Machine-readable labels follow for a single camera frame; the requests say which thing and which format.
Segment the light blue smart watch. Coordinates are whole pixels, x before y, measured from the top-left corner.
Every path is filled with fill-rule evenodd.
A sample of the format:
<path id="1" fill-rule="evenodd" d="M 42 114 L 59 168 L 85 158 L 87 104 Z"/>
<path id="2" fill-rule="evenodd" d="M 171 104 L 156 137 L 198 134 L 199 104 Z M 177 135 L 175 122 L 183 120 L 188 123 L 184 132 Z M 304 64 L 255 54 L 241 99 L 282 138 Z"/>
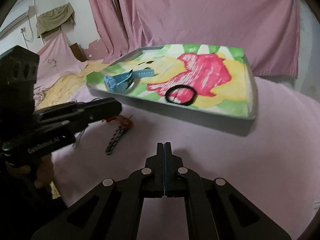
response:
<path id="1" fill-rule="evenodd" d="M 106 75 L 103 79 L 104 85 L 109 92 L 123 94 L 133 84 L 135 79 L 154 76 L 155 71 L 150 68 L 143 70 L 130 70 L 115 76 Z"/>

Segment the yellow bed blanket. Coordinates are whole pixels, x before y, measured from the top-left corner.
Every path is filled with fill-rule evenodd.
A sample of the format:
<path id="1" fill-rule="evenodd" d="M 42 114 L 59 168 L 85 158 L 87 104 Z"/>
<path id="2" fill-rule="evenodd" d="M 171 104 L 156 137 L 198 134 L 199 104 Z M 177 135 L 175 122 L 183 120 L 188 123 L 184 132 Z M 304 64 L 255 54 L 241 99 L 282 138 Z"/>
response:
<path id="1" fill-rule="evenodd" d="M 86 84 L 85 77 L 92 72 L 99 72 L 108 67 L 109 63 L 100 61 L 87 61 L 87 65 L 79 74 L 67 74 L 60 77 L 56 83 L 44 92 L 44 98 L 40 101 L 37 109 L 65 103 L 82 86 Z"/>

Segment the pink tablecloth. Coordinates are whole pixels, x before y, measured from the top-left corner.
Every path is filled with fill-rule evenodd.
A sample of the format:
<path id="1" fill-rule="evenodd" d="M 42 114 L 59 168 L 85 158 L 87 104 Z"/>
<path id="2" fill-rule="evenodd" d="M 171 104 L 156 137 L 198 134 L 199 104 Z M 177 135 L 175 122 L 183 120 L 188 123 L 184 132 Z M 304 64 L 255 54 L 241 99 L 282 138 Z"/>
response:
<path id="1" fill-rule="evenodd" d="M 204 178 L 224 178 L 297 239 L 319 199 L 319 103 L 283 85 L 255 81 L 258 116 L 246 137 L 124 106 L 133 129 L 106 155 L 118 124 L 91 124 L 76 149 L 53 153 L 63 200 L 72 205 L 103 179 L 128 177 L 156 153 L 159 142 L 170 142 L 187 168 Z"/>

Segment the olive green hanging cloth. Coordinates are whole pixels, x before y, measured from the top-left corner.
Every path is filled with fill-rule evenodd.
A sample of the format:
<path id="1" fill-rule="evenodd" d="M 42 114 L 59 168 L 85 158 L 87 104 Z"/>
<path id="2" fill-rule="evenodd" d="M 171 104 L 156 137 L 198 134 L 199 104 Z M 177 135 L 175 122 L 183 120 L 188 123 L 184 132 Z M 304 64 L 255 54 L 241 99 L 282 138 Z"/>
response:
<path id="1" fill-rule="evenodd" d="M 37 17 L 37 37 L 46 37 L 57 31 L 57 29 L 59 29 L 61 25 L 65 23 L 75 25 L 74 9 L 70 3 L 44 12 Z"/>

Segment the grey tray with colourful liner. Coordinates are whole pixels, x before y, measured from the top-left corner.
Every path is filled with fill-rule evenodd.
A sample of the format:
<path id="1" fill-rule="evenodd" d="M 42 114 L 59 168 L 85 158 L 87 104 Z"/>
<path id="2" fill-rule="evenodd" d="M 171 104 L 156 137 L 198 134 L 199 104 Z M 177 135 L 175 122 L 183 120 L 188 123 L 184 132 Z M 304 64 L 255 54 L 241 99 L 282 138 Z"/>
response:
<path id="1" fill-rule="evenodd" d="M 123 94 L 104 85 L 106 75 L 146 68 L 153 69 L 154 76 L 135 79 Z M 86 84 L 92 95 L 240 136 L 248 135 L 257 117 L 257 87 L 241 48 L 142 47 L 88 74 Z"/>

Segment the large pink curtain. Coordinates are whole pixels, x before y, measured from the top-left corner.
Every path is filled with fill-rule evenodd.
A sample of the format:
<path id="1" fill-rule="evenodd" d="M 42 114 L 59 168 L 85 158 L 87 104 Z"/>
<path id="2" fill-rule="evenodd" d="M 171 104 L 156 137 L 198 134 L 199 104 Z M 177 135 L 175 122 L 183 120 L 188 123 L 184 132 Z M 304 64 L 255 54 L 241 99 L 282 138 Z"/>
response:
<path id="1" fill-rule="evenodd" d="M 297 77 L 297 0 L 88 0 L 106 62 L 137 48 L 242 48 L 256 76 Z"/>

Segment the pink sheet on wall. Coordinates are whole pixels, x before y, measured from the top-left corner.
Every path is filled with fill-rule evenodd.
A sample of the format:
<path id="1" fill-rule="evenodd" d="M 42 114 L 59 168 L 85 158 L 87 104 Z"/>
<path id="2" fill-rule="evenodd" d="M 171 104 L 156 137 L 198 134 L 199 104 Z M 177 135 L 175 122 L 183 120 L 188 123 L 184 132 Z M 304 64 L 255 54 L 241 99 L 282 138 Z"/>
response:
<path id="1" fill-rule="evenodd" d="M 45 90 L 68 74 L 79 74 L 87 62 L 79 61 L 72 53 L 62 31 L 57 31 L 37 52 L 40 56 L 35 90 Z"/>

